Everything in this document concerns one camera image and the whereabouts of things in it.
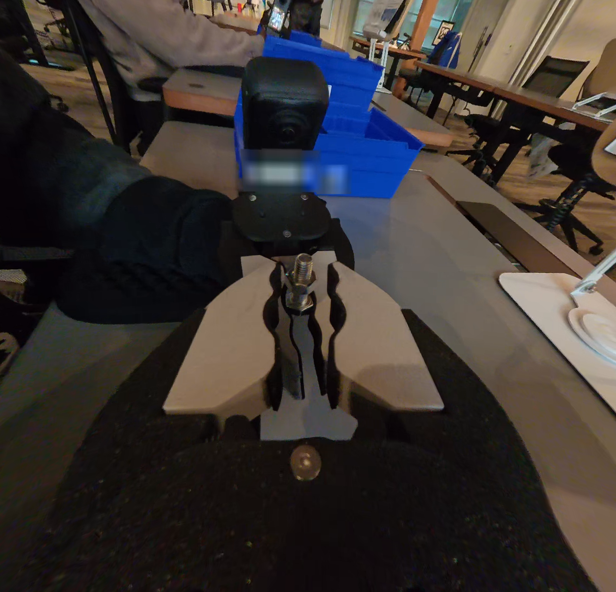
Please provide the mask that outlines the wooden desk black legs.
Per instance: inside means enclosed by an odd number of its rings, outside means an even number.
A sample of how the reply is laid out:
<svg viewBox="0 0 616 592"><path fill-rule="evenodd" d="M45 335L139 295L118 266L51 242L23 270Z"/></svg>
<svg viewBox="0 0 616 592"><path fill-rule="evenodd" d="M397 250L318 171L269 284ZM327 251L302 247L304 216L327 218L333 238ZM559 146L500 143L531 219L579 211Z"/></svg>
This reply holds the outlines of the wooden desk black legs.
<svg viewBox="0 0 616 592"><path fill-rule="evenodd" d="M472 172L480 178L488 175L486 182L491 187L498 184L520 150L529 144L532 135L572 144L577 135L559 125L571 123L596 139L615 121L614 106L604 113L468 72L425 62L418 62L417 66L423 75L427 75L426 82L433 93L426 113L429 118L434 117L443 95L476 106L504 103L500 118L481 120L479 114L471 114L469 122L476 139Z"/></svg>

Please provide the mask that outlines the grey desk wooden edge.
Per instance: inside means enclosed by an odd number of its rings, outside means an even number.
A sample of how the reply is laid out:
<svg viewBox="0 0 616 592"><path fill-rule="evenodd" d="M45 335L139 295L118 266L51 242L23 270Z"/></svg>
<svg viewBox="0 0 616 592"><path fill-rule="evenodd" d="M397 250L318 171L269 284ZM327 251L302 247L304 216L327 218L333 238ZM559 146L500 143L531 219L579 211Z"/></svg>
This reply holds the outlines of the grey desk wooden edge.
<svg viewBox="0 0 616 592"><path fill-rule="evenodd" d="M241 83L240 78L180 69L163 84L163 99L170 108L230 117L235 112ZM422 141L427 149L443 154L453 143L454 136L449 129L390 93L377 92L370 108L381 110Z"/></svg>

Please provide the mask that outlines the blue plastic bin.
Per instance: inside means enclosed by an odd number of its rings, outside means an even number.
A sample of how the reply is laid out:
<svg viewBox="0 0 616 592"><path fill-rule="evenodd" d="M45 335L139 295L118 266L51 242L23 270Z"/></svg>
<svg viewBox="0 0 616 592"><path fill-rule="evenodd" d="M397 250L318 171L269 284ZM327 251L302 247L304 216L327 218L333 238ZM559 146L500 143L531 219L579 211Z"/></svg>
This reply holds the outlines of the blue plastic bin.
<svg viewBox="0 0 616 592"><path fill-rule="evenodd" d="M262 55L315 63L330 87L330 100L362 111L370 107L382 77L381 65L327 48L320 38L303 32L291 31L288 39L266 36Z"/></svg>
<svg viewBox="0 0 616 592"><path fill-rule="evenodd" d="M242 87L234 116L242 191L390 199L424 144L381 110Z"/></svg>

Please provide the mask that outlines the white document stand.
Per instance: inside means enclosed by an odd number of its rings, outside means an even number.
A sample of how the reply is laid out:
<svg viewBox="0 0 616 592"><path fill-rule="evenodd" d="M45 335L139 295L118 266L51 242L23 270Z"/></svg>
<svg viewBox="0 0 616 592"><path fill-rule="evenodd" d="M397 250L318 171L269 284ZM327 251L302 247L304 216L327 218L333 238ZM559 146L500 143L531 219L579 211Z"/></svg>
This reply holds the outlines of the white document stand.
<svg viewBox="0 0 616 592"><path fill-rule="evenodd" d="M384 87L384 75L388 62L389 48L396 40L400 27L414 0L374 0L372 8L363 27L363 35L369 42L368 60L374 64L374 55L377 44L382 44L381 53L381 79L375 90L376 93L389 93Z"/></svg>
<svg viewBox="0 0 616 592"><path fill-rule="evenodd" d="M504 292L615 411L615 305L597 289L615 251L583 279L564 273L503 273Z"/></svg>

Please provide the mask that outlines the person's left forearm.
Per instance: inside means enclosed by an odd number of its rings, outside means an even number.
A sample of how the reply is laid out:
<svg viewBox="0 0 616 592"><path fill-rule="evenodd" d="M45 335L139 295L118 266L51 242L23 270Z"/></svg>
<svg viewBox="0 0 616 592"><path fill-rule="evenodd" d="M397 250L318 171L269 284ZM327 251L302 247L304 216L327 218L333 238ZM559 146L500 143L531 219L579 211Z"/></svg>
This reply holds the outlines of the person's left forearm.
<svg viewBox="0 0 616 592"><path fill-rule="evenodd" d="M67 317L167 323L206 307L228 286L231 205L92 136L1 50L1 242L72 253L54 291Z"/></svg>

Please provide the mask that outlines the black office chair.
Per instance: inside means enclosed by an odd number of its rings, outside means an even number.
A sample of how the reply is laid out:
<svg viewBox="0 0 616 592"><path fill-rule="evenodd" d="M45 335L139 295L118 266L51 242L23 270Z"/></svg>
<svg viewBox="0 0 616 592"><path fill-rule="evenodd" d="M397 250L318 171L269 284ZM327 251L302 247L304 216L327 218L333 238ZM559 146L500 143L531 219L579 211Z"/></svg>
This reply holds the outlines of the black office chair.
<svg viewBox="0 0 616 592"><path fill-rule="evenodd" d="M522 84L525 90L560 98L586 69L589 61L547 56Z"/></svg>

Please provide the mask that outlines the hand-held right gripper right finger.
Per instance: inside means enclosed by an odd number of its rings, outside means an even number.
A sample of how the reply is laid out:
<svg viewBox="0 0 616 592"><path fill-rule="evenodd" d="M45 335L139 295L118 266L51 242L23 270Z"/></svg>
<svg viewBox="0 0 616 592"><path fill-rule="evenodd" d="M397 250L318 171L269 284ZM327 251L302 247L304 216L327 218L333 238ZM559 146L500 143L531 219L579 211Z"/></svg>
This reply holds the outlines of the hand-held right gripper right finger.
<svg viewBox="0 0 616 592"><path fill-rule="evenodd" d="M327 397L352 412L363 398L395 412L444 409L400 305L341 262L328 265Z"/></svg>

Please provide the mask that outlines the silver hex bolt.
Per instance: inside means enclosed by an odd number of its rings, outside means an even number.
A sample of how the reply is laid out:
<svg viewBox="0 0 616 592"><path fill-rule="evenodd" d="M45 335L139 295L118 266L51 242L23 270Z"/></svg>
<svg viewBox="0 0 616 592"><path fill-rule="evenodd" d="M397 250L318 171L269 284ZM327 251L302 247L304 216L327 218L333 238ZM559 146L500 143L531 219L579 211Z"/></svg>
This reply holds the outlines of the silver hex bolt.
<svg viewBox="0 0 616 592"><path fill-rule="evenodd" d="M296 278L306 274L310 277L313 272L313 257L309 254L299 254L295 257L295 262L289 271L294 271ZM284 305L287 312L293 316L299 316L307 313L314 305L313 291L311 293L303 293L299 290L289 290L285 285Z"/></svg>

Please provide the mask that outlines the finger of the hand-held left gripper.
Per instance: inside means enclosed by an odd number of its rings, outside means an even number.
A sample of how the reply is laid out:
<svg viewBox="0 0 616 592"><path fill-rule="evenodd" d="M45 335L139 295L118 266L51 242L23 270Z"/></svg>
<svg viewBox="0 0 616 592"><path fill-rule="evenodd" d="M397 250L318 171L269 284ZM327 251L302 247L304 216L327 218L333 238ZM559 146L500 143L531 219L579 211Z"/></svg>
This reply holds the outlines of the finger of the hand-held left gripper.
<svg viewBox="0 0 616 592"><path fill-rule="evenodd" d="M263 275L267 298L262 320L273 337L273 366L265 379L267 400L282 401L284 395L305 398L303 361L294 334L296 310L289 306L292 280L281 260L262 256L242 258L243 276Z"/></svg>
<svg viewBox="0 0 616 592"><path fill-rule="evenodd" d="M322 396L328 394L329 342L335 333L330 320L331 298L328 293L328 268L330 264L336 261L335 252L332 250L319 251L312 257L315 282L312 284L313 306L309 311L307 324L313 339L312 358Z"/></svg>

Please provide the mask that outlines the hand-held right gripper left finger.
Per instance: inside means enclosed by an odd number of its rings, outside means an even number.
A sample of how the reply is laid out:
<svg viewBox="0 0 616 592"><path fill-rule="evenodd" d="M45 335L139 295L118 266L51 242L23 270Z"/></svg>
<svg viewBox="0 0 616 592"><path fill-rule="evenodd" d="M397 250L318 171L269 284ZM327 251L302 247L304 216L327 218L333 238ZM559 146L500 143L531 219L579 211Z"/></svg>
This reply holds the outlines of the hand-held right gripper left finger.
<svg viewBox="0 0 616 592"><path fill-rule="evenodd" d="M209 414L252 420L268 407L265 379L273 366L273 337L262 320L265 277L242 277L206 307L163 403L168 416Z"/></svg>

